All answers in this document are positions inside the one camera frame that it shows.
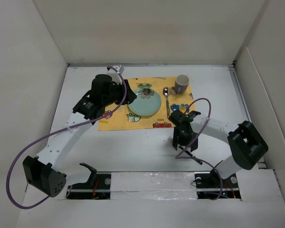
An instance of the red wire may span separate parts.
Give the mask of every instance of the red wire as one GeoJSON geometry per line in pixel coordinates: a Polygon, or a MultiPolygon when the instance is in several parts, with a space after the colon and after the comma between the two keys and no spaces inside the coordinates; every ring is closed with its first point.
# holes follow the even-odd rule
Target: red wire
{"type": "Polygon", "coordinates": [[[95,191],[96,191],[96,189],[97,189],[97,187],[98,187],[98,184],[99,184],[99,180],[97,180],[96,186],[93,188],[93,197],[92,197],[92,199],[93,199],[93,198],[95,197],[95,195],[96,195],[95,191]]]}
{"type": "Polygon", "coordinates": [[[234,194],[234,191],[233,191],[233,188],[231,186],[231,184],[229,184],[229,182],[227,181],[227,184],[230,186],[231,190],[232,190],[232,193],[233,193],[233,198],[236,199],[236,195],[234,194]]]}

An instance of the white wall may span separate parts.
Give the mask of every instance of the white wall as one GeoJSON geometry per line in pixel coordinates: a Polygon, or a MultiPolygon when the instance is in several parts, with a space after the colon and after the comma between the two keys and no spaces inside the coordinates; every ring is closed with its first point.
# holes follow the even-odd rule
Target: white wall
{"type": "Polygon", "coordinates": [[[265,0],[34,0],[69,63],[231,64],[265,0]]]}
{"type": "MultiPolygon", "coordinates": [[[[66,68],[33,2],[0,0],[0,228],[15,227],[20,212],[7,198],[8,168],[24,146],[49,132],[66,68]]],[[[11,182],[20,203],[22,169],[19,162],[11,182]]]]}
{"type": "Polygon", "coordinates": [[[265,137],[268,167],[285,198],[285,0],[271,0],[236,64],[250,115],[265,137]]]}

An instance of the car print placemat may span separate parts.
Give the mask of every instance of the car print placemat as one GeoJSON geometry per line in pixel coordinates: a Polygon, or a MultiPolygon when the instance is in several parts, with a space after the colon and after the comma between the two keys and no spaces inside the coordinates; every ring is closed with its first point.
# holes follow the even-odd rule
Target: car print placemat
{"type": "MultiPolygon", "coordinates": [[[[193,101],[191,85],[188,86],[188,89],[183,94],[175,94],[173,87],[175,77],[131,78],[128,79],[128,82],[133,91],[137,89],[141,89],[142,91],[149,91],[148,89],[155,90],[161,98],[160,109],[151,116],[139,116],[131,112],[127,105],[122,105],[112,115],[99,121],[99,131],[174,127],[167,118],[166,98],[163,95],[163,88],[166,86],[169,87],[171,91],[168,97],[170,113],[176,109],[179,109],[183,113],[185,110],[189,111],[188,106],[193,101]]],[[[141,94],[144,99],[148,99],[150,95],[152,94],[145,95],[144,92],[141,94]]],[[[115,104],[106,107],[105,114],[109,113],[115,107],[115,104]]]]}

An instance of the green plate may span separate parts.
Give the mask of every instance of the green plate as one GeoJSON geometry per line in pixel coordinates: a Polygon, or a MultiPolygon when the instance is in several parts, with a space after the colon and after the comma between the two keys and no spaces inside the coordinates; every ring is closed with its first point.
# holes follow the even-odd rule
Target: green plate
{"type": "Polygon", "coordinates": [[[140,116],[149,116],[157,112],[161,106],[160,95],[148,88],[135,90],[137,98],[128,107],[132,112],[140,116]]]}

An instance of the transparent plastic wrap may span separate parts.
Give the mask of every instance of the transparent plastic wrap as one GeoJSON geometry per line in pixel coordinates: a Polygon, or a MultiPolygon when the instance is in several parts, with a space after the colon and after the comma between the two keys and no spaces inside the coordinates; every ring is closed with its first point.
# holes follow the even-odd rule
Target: transparent plastic wrap
{"type": "Polygon", "coordinates": [[[112,200],[196,200],[193,172],[112,173],[112,200]]]}

